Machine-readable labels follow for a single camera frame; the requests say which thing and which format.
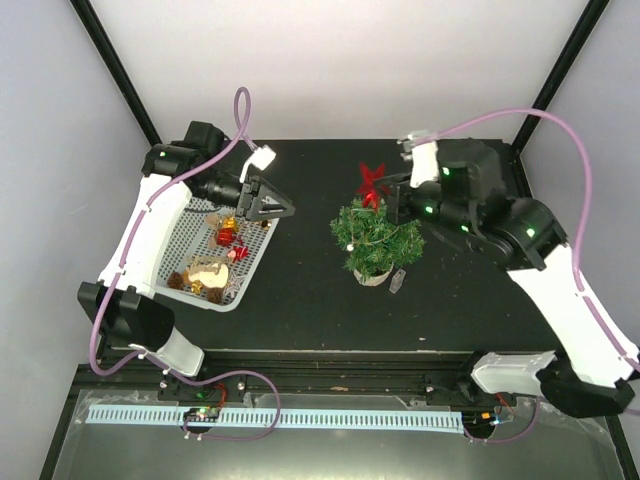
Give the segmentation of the red star ornament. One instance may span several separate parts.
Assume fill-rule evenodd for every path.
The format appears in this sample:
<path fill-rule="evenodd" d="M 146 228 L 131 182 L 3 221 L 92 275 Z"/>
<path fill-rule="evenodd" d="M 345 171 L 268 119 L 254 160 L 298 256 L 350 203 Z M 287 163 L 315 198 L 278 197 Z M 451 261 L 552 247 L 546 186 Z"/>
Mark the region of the red star ornament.
<path fill-rule="evenodd" d="M 371 170 L 365 163 L 359 163 L 359 171 L 362 183 L 356 193 L 362 197 L 362 206 L 372 208 L 377 212 L 382 203 L 382 199 L 391 193 L 387 185 L 378 185 L 377 180 L 385 176 L 385 164 L 380 164 L 375 170 Z"/>

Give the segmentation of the gold gift box ornament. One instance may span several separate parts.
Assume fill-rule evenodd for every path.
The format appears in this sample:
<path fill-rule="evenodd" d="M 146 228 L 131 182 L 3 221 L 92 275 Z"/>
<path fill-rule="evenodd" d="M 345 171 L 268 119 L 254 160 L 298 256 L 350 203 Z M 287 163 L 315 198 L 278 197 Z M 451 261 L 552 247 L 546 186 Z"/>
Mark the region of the gold gift box ornament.
<path fill-rule="evenodd" d="M 222 228 L 237 232 L 238 231 L 237 219 L 234 216 L 226 216 L 222 220 Z"/>

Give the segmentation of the red gift box ornament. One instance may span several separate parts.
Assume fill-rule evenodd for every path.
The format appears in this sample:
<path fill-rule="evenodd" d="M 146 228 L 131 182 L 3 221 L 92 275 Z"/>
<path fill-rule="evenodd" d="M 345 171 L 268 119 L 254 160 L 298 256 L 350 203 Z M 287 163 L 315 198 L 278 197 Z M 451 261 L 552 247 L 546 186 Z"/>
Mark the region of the red gift box ornament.
<path fill-rule="evenodd" d="M 236 233 L 232 228 L 221 228 L 216 234 L 216 244 L 222 247 L 228 247 L 236 239 Z"/>

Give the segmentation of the white ball string lights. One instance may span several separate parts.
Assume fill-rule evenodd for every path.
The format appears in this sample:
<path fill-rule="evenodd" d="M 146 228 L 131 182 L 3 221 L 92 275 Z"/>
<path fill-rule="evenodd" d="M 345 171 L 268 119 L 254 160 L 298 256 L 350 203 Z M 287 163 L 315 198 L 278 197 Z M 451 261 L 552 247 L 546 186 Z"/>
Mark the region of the white ball string lights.
<path fill-rule="evenodd" d="M 391 239 L 399 227 L 387 219 L 387 208 L 350 208 L 347 214 L 350 240 L 346 251 L 351 253 L 359 246 L 374 246 Z"/>

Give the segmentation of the clear battery box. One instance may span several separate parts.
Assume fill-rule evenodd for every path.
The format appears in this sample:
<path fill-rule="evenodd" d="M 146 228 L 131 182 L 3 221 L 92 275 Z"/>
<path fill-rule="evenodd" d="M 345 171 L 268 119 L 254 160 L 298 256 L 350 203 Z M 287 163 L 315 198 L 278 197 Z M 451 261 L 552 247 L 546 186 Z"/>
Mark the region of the clear battery box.
<path fill-rule="evenodd" d="M 396 294 L 402 287 L 405 277 L 406 277 L 406 271 L 404 269 L 398 269 L 393 275 L 393 277 L 391 278 L 391 281 L 389 284 L 389 291 L 393 294 Z"/>

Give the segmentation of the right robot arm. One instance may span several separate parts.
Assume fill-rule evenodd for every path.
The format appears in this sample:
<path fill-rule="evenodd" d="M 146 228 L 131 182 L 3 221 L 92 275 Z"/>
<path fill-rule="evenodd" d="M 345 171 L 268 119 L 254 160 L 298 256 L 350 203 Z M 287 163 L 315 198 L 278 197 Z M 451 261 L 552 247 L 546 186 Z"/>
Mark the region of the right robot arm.
<path fill-rule="evenodd" d="M 457 396 L 542 397 L 574 418 L 623 413 L 639 349 L 618 327 L 573 267 L 577 252 L 549 207 L 510 193 L 500 153 L 478 139 L 398 142 L 408 173 L 376 181 L 396 225 L 420 220 L 460 235 L 533 301 L 559 340 L 542 353 L 479 353 L 454 379 Z"/>

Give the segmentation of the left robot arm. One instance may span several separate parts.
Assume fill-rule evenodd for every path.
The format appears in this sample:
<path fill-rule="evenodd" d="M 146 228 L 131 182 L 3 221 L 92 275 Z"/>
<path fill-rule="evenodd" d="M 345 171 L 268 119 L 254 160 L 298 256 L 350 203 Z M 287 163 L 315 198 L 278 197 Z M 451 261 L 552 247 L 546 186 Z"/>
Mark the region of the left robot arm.
<path fill-rule="evenodd" d="M 272 148 L 247 139 L 238 124 L 230 141 L 210 123 L 193 121 L 185 137 L 155 144 L 145 156 L 139 193 L 120 243 L 98 280 L 84 282 L 78 301 L 93 326 L 92 370 L 110 376 L 136 357 L 179 379 L 193 399 L 207 397 L 215 376 L 204 350 L 176 327 L 174 312 L 155 299 L 159 267 L 171 234 L 194 198 L 233 209 L 248 222 L 286 218 L 292 201 L 250 168 L 265 170 Z"/>

